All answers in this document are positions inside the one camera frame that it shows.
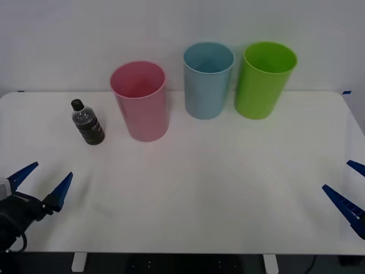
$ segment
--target green cup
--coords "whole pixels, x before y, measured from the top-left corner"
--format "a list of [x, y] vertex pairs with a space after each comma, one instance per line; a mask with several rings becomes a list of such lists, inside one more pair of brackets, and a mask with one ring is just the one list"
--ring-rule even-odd
[[249, 119], [265, 119], [297, 64], [288, 47], [274, 42], [252, 44], [244, 53], [235, 108]]

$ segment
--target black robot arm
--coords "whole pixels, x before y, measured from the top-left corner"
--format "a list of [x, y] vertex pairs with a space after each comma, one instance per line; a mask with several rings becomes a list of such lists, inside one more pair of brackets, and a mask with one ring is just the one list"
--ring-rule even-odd
[[0, 179], [0, 254], [8, 251], [18, 237], [23, 237], [24, 250], [27, 244], [25, 231], [31, 223], [62, 209], [72, 172], [43, 201], [17, 191], [37, 166], [35, 162], [8, 178]]

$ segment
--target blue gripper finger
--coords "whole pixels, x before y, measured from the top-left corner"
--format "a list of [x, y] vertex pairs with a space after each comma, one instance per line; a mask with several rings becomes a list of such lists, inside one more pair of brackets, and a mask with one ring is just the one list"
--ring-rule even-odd
[[17, 171], [7, 179], [10, 183], [10, 188], [12, 192], [15, 192], [18, 187], [21, 185], [21, 183], [24, 181], [25, 178], [28, 177], [28, 175], [38, 166], [38, 162], [34, 162], [33, 164], [30, 164], [29, 166]]

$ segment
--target table surface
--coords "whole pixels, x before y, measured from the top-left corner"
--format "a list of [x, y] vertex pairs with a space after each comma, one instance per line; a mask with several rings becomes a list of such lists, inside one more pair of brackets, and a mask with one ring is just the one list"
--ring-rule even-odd
[[[43, 199], [74, 173], [62, 211], [26, 232], [28, 251], [365, 255], [321, 189], [365, 208], [365, 178], [346, 165], [365, 163], [365, 137], [341, 95], [287, 91], [265, 120], [241, 117], [232, 96], [197, 120], [183, 92], [169, 97], [169, 130], [151, 143], [129, 136], [111, 92], [0, 100], [2, 176], [38, 161], [19, 191]], [[95, 110], [103, 143], [72, 123], [75, 98]]]

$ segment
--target bottle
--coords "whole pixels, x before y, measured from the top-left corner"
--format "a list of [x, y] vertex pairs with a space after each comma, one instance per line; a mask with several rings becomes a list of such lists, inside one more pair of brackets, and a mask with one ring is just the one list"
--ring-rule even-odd
[[71, 102], [72, 108], [72, 120], [76, 127], [84, 137], [88, 144], [100, 144], [104, 138], [105, 133], [95, 116], [94, 111], [84, 106], [80, 99], [75, 99]]

